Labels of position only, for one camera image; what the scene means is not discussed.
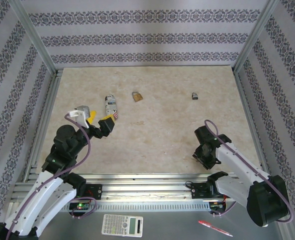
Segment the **padlock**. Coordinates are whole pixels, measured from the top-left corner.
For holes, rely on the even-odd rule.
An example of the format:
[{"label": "padlock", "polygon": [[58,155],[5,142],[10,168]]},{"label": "padlock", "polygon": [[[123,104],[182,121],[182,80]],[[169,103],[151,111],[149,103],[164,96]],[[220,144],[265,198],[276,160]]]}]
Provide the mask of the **padlock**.
[{"label": "padlock", "polygon": [[141,101],[143,99],[142,95],[138,91],[133,91],[132,97],[136,102]]}]

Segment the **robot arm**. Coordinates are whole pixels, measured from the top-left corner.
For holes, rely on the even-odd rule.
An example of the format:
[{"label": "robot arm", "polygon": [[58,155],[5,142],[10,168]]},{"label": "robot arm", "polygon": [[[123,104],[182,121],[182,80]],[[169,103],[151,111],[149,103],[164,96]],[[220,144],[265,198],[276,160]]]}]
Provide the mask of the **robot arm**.
[{"label": "robot arm", "polygon": [[100,128],[90,125],[87,106],[80,106],[69,115],[76,118],[82,130],[75,131],[71,125],[63,125],[57,130],[54,145],[32,189],[16,212],[4,223],[0,222],[0,240],[7,240],[8,232],[9,240],[39,239],[54,216],[76,196],[84,194],[86,180],[76,173],[70,173],[71,167],[76,165],[79,152],[88,144],[85,134],[88,139],[107,137],[113,130],[114,119],[112,115],[101,119],[98,122]]},{"label": "robot arm", "polygon": [[[289,201],[285,182],[280,176],[271,176],[259,169],[243,156],[224,134],[218,137],[225,144],[222,144],[213,136],[206,126],[199,127],[195,134],[200,146],[196,149],[193,157],[206,169],[211,169],[215,164],[225,163],[239,178],[232,178],[225,172],[215,173],[208,177],[203,191],[210,193],[212,196],[221,194],[234,199],[247,209],[251,219],[260,227],[288,215],[289,210],[285,202],[258,175],[263,176],[272,183]],[[246,164],[240,160],[235,152],[245,160]]]}]

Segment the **wire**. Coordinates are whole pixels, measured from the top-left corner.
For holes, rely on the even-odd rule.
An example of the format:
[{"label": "wire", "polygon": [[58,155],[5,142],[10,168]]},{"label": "wire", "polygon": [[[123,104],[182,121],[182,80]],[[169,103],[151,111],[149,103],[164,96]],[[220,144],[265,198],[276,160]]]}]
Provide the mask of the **wire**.
[{"label": "wire", "polygon": [[[215,131],[216,134],[210,129],[208,123],[212,124],[215,127]],[[287,209],[289,211],[289,218],[286,220],[276,220],[278,223],[290,223],[293,218],[294,218],[294,212],[293,209],[289,203],[289,201],[282,195],[282,193],[280,193],[280,191],[268,180],[266,179],[262,174],[260,174],[254,167],[252,167],[239,153],[237,153],[234,149],[232,149],[229,145],[227,145],[221,138],[219,138],[219,129],[218,127],[214,124],[214,122],[212,122],[211,120],[206,119],[204,121],[204,124],[206,126],[206,128],[208,129],[208,131],[217,138],[217,140],[223,144],[228,150],[230,150],[234,155],[236,155],[249,169],[251,169],[257,176],[259,176],[264,182],[266,182],[266,184],[273,189],[274,192],[276,192],[276,194],[282,199],[282,201],[285,203],[285,205],[287,206]],[[225,213],[227,213],[227,211],[231,210],[231,208],[235,205],[235,203],[228,208],[228,210],[226,210],[225,212],[221,213],[221,216]]]},{"label": "wire", "polygon": [[23,203],[23,205],[22,205],[22,207],[20,208],[20,210],[18,211],[16,217],[15,217],[14,220],[12,221],[12,224],[11,224],[11,226],[10,226],[8,232],[7,232],[7,235],[6,235],[5,240],[9,240],[9,237],[10,237],[10,235],[11,235],[11,232],[12,232],[12,230],[13,230],[15,224],[18,222],[18,219],[19,219],[20,215],[22,214],[22,212],[24,211],[24,209],[27,207],[27,205],[29,204],[29,202],[33,199],[33,197],[34,197],[34,196],[35,196],[35,195],[36,195],[36,194],[37,194],[37,193],[38,193],[38,192],[39,192],[39,191],[40,191],[40,190],[41,190],[46,184],[48,184],[49,182],[51,182],[53,179],[56,179],[57,177],[61,176],[62,174],[65,174],[65,173],[71,171],[72,169],[77,168],[77,167],[80,166],[82,163],[84,163],[84,161],[89,157],[90,152],[91,152],[91,142],[90,142],[89,136],[87,135],[86,131],[83,129],[83,127],[82,127],[80,124],[78,124],[76,121],[73,121],[72,119],[68,118],[68,116],[69,116],[69,114],[66,114],[66,115],[64,116],[64,118],[65,118],[66,120],[68,120],[69,122],[73,123],[74,125],[76,125],[76,126],[82,131],[82,133],[84,134],[84,136],[85,136],[85,138],[86,138],[87,146],[88,146],[88,147],[87,147],[87,153],[86,153],[85,157],[84,157],[79,163],[75,164],[74,166],[71,166],[71,167],[65,169],[64,171],[61,171],[61,172],[59,172],[59,173],[53,175],[53,176],[50,177],[48,180],[46,180],[45,182],[43,182],[39,187],[37,187],[37,188],[35,189],[34,192],[32,192],[32,194],[31,194],[31,195],[27,198],[27,200]]},{"label": "wire", "polygon": [[225,205],[227,205],[227,196],[226,195],[223,195],[223,198],[224,198],[224,200],[223,200],[223,206],[225,206]]},{"label": "wire", "polygon": [[213,215],[213,217],[215,217],[215,216],[222,217],[223,215],[227,214],[234,207],[234,205],[236,203],[237,203],[236,201],[232,202],[231,206],[229,206],[228,209],[226,209],[224,212],[219,212],[219,211],[216,211],[216,210],[211,209],[211,212],[216,213],[216,214]]},{"label": "wire", "polygon": [[193,182],[191,182],[191,181],[186,181],[185,182],[185,186],[188,188],[188,189],[191,189],[192,188],[192,185],[193,184]]}]

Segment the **calculator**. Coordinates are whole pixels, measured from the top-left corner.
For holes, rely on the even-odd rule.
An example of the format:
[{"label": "calculator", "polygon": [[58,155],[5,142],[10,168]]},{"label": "calculator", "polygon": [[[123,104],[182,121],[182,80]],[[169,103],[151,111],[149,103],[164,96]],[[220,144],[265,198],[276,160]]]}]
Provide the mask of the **calculator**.
[{"label": "calculator", "polygon": [[119,237],[141,238],[143,231],[143,217],[105,214],[103,218],[102,234]]}]

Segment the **red pen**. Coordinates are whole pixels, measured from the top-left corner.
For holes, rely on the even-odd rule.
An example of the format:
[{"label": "red pen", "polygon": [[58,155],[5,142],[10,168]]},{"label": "red pen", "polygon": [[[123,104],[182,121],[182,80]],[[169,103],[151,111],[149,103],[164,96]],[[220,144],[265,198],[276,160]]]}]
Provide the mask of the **red pen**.
[{"label": "red pen", "polygon": [[225,234],[225,235],[228,235],[228,236],[230,236],[230,237],[233,237],[233,236],[232,236],[230,233],[228,233],[227,231],[224,231],[224,230],[219,229],[219,228],[217,228],[217,227],[215,227],[215,226],[212,226],[212,224],[209,223],[209,222],[207,222],[207,221],[198,221],[198,223],[199,223],[199,224],[202,224],[202,225],[204,225],[204,226],[206,226],[206,227],[208,227],[208,228],[210,228],[210,229],[213,229],[213,230],[215,230],[215,231],[218,231],[218,232],[220,232],[221,234]]}]

